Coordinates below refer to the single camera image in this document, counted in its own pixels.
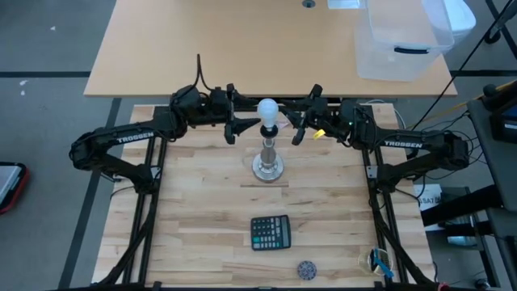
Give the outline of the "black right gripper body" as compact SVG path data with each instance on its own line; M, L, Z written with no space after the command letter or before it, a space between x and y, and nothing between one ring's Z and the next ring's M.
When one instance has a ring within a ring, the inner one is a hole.
M299 112L304 117L304 128L296 129L296 134L292 139L292 144L298 146L305 135L305 130L308 127L315 128L317 126L317 119L325 117L328 113L327 99L322 98L322 87L315 84L309 95L303 99L311 99L312 107L305 112Z

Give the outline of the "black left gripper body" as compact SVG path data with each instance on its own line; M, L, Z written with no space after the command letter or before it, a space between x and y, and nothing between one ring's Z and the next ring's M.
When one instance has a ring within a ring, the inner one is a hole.
M229 145L235 143L234 132L234 109L233 109L233 92L234 85L232 83L226 86L223 91L219 86L216 86L210 93L211 110L216 116L219 116L221 123L225 124L224 138Z

